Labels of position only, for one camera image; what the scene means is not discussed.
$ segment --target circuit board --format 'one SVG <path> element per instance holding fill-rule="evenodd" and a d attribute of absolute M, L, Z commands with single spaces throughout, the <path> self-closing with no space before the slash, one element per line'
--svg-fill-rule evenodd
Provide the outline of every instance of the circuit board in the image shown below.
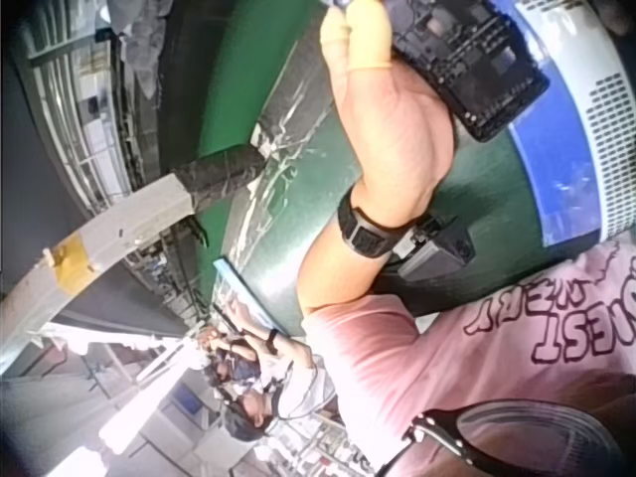
<path fill-rule="evenodd" d="M 487 0 L 385 0 L 394 49 L 486 142 L 549 86 L 518 26 Z"/>

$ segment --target black eyeglass frame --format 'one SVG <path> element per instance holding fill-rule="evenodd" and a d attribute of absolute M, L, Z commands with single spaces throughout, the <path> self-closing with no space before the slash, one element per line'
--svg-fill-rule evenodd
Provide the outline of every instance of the black eyeglass frame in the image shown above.
<path fill-rule="evenodd" d="M 584 426 L 588 432 L 594 432 L 609 448 L 617 452 L 615 464 L 616 472 L 624 468 L 622 452 L 614 438 L 598 419 L 587 412 L 574 407 L 540 400 L 500 399 L 478 402 L 455 410 L 431 409 L 419 414 L 412 421 L 410 427 L 404 434 L 404 439 L 408 440 L 409 444 L 386 464 L 376 474 L 376 477 L 386 477 L 399 459 L 405 455 L 414 444 L 423 442 L 426 436 L 435 439 L 438 444 L 445 447 L 456 457 L 462 459 L 465 464 L 473 466 L 493 477 L 509 477 L 511 475 L 519 477 L 558 477 L 556 472 L 528 469 L 500 460 L 483 452 L 466 440 L 457 426 L 459 418 L 470 411 L 488 404 L 530 406 L 534 410 L 546 410 L 553 416 L 565 416 L 567 419 L 573 419 L 573 421 L 579 425 Z"/>

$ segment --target pink t-shirt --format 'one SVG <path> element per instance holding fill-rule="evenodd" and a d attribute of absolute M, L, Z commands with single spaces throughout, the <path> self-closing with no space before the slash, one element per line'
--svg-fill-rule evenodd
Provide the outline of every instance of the pink t-shirt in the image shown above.
<path fill-rule="evenodd" d="M 351 438 L 379 468 L 424 410 L 497 398 L 559 402 L 558 390 L 582 373 L 636 374 L 636 246 L 599 245 L 442 313 L 421 335 L 389 295 L 324 308 L 303 327 Z"/>

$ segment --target eyeglasses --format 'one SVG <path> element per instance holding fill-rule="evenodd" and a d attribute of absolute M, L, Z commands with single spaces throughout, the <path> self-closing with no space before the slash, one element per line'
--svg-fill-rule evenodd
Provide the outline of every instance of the eyeglasses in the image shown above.
<path fill-rule="evenodd" d="M 387 476 L 426 437 L 496 477 L 619 476 L 625 468 L 616 441 L 590 414 L 549 402 L 507 399 L 420 414 L 406 432 L 408 446 L 377 477 Z"/>

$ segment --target pink sleeve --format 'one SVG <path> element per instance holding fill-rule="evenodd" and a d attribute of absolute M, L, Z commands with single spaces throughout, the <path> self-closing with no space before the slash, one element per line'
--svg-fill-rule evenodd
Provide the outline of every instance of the pink sleeve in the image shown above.
<path fill-rule="evenodd" d="M 354 440 L 366 432 L 401 435 L 403 423 L 391 414 L 405 391 L 397 379 L 408 368 L 418 332 L 396 296 L 371 295 L 330 306 L 303 322 L 308 342 L 325 360 L 339 407 Z"/>

